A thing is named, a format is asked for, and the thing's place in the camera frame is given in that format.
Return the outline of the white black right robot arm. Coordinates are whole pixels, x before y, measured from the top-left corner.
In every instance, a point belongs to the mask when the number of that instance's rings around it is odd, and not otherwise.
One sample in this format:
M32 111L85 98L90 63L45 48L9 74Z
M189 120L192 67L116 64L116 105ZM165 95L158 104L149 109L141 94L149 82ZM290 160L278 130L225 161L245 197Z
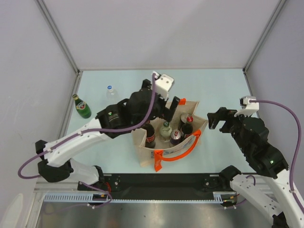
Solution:
M220 132L231 134L249 166L268 184L277 202L250 186L240 170L230 165L220 172L219 185L223 190L239 192L268 219L274 228L302 228L304 213L299 207L302 197L294 197L289 180L291 169L283 154L268 142L269 130L260 118L237 115L225 107L208 113L209 129L220 121Z

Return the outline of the aluminium frame rail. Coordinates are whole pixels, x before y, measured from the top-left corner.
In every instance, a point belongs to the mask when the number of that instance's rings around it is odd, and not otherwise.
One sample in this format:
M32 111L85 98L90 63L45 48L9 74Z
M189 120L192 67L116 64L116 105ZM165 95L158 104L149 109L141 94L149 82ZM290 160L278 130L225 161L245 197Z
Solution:
M222 202L229 196L235 196L236 191L202 191L190 188L143 188L130 187L119 192L98 188L81 188L79 183L42 183L36 187L50 202L89 202L101 204L108 199L114 201L176 201L176 202Z

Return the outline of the blue white drink can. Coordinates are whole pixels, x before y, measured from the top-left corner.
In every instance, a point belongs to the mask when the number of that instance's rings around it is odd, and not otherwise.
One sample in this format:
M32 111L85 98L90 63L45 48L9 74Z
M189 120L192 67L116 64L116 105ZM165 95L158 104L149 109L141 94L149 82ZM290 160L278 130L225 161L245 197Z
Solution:
M181 142L181 132L178 129L172 130L170 134L170 147L174 147Z

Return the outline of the beige canvas tote bag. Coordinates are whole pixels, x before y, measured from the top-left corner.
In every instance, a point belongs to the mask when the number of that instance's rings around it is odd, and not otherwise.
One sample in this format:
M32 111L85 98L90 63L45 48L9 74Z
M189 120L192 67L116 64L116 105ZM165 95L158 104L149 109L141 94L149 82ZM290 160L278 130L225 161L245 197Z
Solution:
M161 126L163 126L163 123L165 122L161 118L156 118L150 121L155 130L154 148L148 148L145 146L147 138L147 131L145 129L140 128L132 132L133 144L136 149L140 166L145 167L153 165L154 170L158 172L162 168L162 161L174 162L182 159L190 154L197 145L199 145L200 137L208 125L208 121L195 115L198 105L199 101L187 101L185 98L180 101L173 119L170 122L170 127L172 127L173 130L178 128L180 116L183 113L192 115L194 120L192 124L192 134L178 145L173 146L170 144L169 138L164 138L160 135Z

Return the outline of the clear plastic water bottle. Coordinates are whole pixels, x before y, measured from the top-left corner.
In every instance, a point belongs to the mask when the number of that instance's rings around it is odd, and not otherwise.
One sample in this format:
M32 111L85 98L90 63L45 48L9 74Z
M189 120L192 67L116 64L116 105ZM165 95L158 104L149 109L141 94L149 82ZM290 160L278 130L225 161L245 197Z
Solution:
M118 102L118 92L113 88L112 85L107 86L106 97L109 105L116 104Z

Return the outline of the right aluminium corner post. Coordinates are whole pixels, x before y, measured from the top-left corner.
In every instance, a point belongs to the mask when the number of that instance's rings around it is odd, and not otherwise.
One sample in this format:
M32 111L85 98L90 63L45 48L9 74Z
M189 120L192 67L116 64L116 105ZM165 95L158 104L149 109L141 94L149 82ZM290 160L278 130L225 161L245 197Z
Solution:
M287 0L279 0L274 11L272 12L268 22L266 23L266 26L262 30L262 33L254 46L251 54L249 55L249 58L247 59L244 67L243 67L243 73L247 74L249 68L251 67L252 63L254 62L255 58L257 57L260 49L262 48L263 44L265 43L267 37L269 36L272 28L274 27L277 19L279 18L282 10L287 4Z

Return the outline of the left aluminium corner post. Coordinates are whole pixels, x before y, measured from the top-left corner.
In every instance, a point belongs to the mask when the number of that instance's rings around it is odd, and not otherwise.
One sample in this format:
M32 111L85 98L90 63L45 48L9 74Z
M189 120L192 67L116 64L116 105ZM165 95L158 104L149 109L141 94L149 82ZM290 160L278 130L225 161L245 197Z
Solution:
M59 45L60 49L62 50L65 58L67 59L69 65L73 69L74 73L78 75L80 73L80 70L78 69L76 62L74 58L72 57L72 54L64 41L64 38L62 37L61 32L59 31L55 20L53 19L46 3L44 0L35 0L35 3L40 10L42 16L44 17L50 31L52 32L53 36L55 37L55 40L57 41L57 44Z

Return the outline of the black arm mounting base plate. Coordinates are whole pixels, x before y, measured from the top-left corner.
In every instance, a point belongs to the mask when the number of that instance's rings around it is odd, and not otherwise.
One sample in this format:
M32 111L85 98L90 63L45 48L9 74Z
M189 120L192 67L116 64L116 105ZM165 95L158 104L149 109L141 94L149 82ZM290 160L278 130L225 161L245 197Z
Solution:
M220 174L210 173L123 173L104 174L93 184L80 181L81 188L98 188L119 192L130 187L143 188L190 188L202 191L232 191L229 180Z

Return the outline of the clear glass bottle green cap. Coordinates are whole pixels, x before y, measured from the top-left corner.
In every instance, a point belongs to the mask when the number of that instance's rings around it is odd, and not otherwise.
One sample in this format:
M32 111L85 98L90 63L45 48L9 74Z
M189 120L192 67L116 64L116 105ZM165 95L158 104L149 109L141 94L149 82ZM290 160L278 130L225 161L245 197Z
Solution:
M159 129L160 139L162 142L168 142L171 137L172 127L169 122L165 121Z

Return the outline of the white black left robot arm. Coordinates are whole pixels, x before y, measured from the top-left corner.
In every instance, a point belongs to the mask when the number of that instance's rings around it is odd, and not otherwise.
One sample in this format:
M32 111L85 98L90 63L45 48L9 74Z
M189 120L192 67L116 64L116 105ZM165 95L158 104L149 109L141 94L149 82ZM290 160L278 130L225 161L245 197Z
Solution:
M145 79L139 91L130 98L107 106L80 129L53 142L36 142L37 154L42 157L38 172L47 182L60 182L67 178L90 185L99 190L105 184L98 166L87 166L73 159L82 150L114 139L141 128L147 121L161 118L171 121L179 104L174 97L169 108L166 103L174 79L166 74Z

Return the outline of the glass cola bottle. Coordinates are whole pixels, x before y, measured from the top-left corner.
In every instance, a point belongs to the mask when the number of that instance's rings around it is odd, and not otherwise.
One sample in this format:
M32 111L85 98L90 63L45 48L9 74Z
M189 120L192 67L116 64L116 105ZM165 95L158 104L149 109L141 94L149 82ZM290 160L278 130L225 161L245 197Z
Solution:
M142 128L146 130L145 147L151 149L155 148L155 129L150 121L147 121Z

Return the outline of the aluminium corner post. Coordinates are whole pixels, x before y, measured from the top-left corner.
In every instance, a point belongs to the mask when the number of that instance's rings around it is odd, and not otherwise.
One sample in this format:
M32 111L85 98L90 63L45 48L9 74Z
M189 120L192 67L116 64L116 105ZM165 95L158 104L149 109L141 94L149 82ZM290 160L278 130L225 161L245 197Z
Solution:
M53 36L55 37L55 40L57 41L57 44L59 45L60 49L62 50L65 58L67 59L69 65L73 69L74 73L78 75L80 73L80 70L78 69L76 62L74 58L72 57L72 54L64 41L64 38L62 37L61 32L59 31L55 20L53 19L46 3L44 0L35 0L35 3L40 10L42 16L44 17L50 31L52 32Z
M274 11L272 12L268 22L266 23L266 26L262 30L262 33L254 46L251 54L249 55L249 58L247 59L244 67L243 67L243 73L247 74L249 68L251 67L252 63L254 62L255 58L257 57L260 49L262 48L263 44L265 43L267 37L269 36L272 28L274 27L277 19L279 18L282 10L287 4L287 0L279 0Z

